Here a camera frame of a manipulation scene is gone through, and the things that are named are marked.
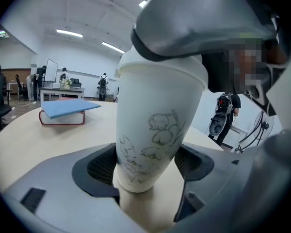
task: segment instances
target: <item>whiteboard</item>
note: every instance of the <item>whiteboard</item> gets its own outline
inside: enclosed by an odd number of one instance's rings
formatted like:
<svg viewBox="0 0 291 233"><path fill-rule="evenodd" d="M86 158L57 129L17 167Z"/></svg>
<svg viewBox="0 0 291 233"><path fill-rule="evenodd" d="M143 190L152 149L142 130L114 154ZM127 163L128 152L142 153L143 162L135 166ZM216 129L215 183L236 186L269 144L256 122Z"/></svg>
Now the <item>whiteboard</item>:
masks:
<svg viewBox="0 0 291 233"><path fill-rule="evenodd" d="M57 73L58 64L50 59L48 59L47 70L45 72L44 81L56 81L56 73Z"/></svg>

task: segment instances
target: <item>round table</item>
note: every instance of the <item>round table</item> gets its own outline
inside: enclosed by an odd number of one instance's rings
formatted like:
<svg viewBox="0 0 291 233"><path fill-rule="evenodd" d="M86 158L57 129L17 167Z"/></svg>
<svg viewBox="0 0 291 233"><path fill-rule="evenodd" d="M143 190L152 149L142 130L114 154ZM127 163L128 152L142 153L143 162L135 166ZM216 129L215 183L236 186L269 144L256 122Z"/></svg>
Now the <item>round table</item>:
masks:
<svg viewBox="0 0 291 233"><path fill-rule="evenodd" d="M42 126L38 108L5 127L0 133L0 192L46 159L115 142L117 103L95 103L103 107L86 111L84 125ZM184 142L222 150L192 126ZM158 232L174 224L184 184L174 161L147 192L131 194L123 190L116 169L113 183L120 191L122 210L145 230Z"/></svg>

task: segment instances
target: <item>cup lid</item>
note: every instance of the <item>cup lid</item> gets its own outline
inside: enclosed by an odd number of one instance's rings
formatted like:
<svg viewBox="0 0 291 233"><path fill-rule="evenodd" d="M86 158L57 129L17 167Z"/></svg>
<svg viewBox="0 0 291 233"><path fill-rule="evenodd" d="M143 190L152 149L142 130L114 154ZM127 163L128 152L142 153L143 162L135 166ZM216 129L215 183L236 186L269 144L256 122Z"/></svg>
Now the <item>cup lid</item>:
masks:
<svg viewBox="0 0 291 233"><path fill-rule="evenodd" d="M134 46L131 50L127 51L119 62L119 70L124 67L133 66L136 64L145 64L150 66L162 66L169 67L181 72L184 72L197 80L203 85L204 89L208 87L208 72L202 64L201 56L191 56L187 58L177 58L171 60L165 60L160 62L154 62L142 57Z"/></svg>

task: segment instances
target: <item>book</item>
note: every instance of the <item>book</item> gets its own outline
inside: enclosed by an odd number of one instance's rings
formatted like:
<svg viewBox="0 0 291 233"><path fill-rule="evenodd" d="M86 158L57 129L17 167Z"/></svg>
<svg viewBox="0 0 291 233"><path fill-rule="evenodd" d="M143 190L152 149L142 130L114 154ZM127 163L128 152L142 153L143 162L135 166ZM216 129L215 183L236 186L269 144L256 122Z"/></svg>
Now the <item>book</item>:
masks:
<svg viewBox="0 0 291 233"><path fill-rule="evenodd" d="M44 110L39 112L42 125L80 125L85 123L85 111L50 119Z"/></svg>
<svg viewBox="0 0 291 233"><path fill-rule="evenodd" d="M41 107L50 119L54 119L72 113L95 109L101 107L101 105L83 99L69 99L43 102Z"/></svg>

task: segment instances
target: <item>blue folder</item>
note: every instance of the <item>blue folder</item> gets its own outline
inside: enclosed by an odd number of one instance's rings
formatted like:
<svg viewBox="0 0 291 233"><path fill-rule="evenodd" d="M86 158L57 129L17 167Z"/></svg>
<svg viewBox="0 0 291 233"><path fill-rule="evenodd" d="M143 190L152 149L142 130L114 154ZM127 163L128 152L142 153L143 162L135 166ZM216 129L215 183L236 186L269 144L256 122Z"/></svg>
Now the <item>blue folder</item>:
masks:
<svg viewBox="0 0 291 233"><path fill-rule="evenodd" d="M68 114L95 109L101 105L91 103L83 99L57 100L43 102L42 109L50 119L62 117Z"/></svg>

